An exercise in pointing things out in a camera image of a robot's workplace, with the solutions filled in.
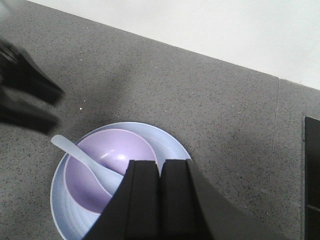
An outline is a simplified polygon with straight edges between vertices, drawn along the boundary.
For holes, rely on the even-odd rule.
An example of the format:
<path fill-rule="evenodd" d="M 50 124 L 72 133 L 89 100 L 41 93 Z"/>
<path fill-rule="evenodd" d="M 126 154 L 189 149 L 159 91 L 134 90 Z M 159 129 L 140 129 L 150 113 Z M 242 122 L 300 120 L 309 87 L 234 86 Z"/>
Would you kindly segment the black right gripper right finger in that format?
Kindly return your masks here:
<path fill-rule="evenodd" d="M 284 240 L 224 198 L 191 159 L 167 159 L 161 177 L 164 240 Z"/>

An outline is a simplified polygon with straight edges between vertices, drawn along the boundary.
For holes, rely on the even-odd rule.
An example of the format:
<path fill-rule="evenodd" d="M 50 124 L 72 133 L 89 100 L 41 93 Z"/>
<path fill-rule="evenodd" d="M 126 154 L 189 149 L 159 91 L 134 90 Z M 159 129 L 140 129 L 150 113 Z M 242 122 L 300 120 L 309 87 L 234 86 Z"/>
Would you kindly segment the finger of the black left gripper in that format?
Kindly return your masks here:
<path fill-rule="evenodd" d="M 0 83 L 26 92 L 48 104 L 56 104 L 64 91 L 34 62 L 29 53 L 19 46 L 0 41 Z"/>
<path fill-rule="evenodd" d="M 56 105 L 60 101 L 58 86 L 27 86 L 21 91 L 50 105 Z M 0 88 L 0 121 L 43 134 L 49 134 L 59 123 L 59 119 L 53 114 L 26 101 L 10 98 L 3 87 Z"/>

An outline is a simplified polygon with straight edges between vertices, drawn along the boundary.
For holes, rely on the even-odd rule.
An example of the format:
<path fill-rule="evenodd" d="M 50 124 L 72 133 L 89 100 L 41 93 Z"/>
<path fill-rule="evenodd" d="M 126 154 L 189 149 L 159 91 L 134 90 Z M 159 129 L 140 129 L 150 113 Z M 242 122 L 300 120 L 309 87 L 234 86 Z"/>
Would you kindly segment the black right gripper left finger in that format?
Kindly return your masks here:
<path fill-rule="evenodd" d="M 85 240 L 158 240 L 159 171 L 155 161 L 131 160 L 123 180 Z"/>

